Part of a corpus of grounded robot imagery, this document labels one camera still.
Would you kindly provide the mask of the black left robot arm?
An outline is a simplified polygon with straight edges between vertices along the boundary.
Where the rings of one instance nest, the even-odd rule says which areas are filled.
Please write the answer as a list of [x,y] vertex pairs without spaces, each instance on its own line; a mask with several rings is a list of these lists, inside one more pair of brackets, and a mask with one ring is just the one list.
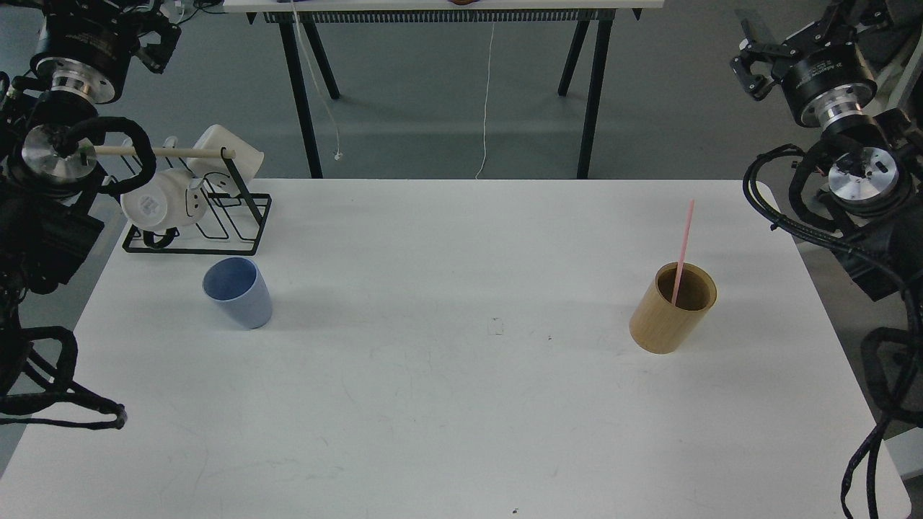
[[157,158],[142,127],[98,107],[120,99],[131,60],[164,72],[181,29],[159,1],[4,1],[39,11],[43,25],[26,74],[2,75],[2,423],[78,427],[40,411],[73,404],[105,416],[86,430],[122,428],[125,407],[75,382],[69,329],[27,328],[29,293],[66,285],[101,236],[97,196],[152,180]]

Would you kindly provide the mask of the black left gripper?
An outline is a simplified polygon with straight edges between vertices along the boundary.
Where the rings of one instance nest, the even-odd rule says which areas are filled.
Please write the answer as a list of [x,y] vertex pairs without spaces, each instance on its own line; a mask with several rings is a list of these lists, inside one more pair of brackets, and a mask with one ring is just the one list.
[[52,79],[63,71],[88,72],[108,93],[120,93],[132,57],[152,73],[164,72],[182,34],[161,1],[36,1],[44,16],[32,72]]

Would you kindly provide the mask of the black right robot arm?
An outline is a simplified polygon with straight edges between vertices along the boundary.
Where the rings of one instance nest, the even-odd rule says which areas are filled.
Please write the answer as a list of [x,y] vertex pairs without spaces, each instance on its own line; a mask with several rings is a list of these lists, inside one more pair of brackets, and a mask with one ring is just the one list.
[[830,251],[871,300],[897,293],[904,304],[905,329],[874,329],[860,345],[880,417],[845,469],[845,517],[860,466],[868,516],[879,516],[876,476],[887,427],[921,426],[921,411],[904,406],[921,375],[921,128],[900,107],[867,111],[879,85],[858,46],[895,23],[886,1],[831,1],[817,20],[775,42],[745,15],[729,63],[750,98],[761,101],[779,87],[795,124],[821,132],[808,150],[788,143],[759,154],[743,177],[748,203],[772,229]]

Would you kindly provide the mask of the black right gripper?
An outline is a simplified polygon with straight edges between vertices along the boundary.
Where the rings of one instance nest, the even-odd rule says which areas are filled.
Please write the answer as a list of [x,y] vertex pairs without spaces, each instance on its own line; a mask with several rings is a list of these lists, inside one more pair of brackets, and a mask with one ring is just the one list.
[[857,47],[864,27],[850,20],[854,5],[831,1],[820,19],[780,43],[759,38],[751,20],[741,19],[743,39],[730,68],[743,92],[759,102],[779,87],[802,128],[863,115],[879,86]]

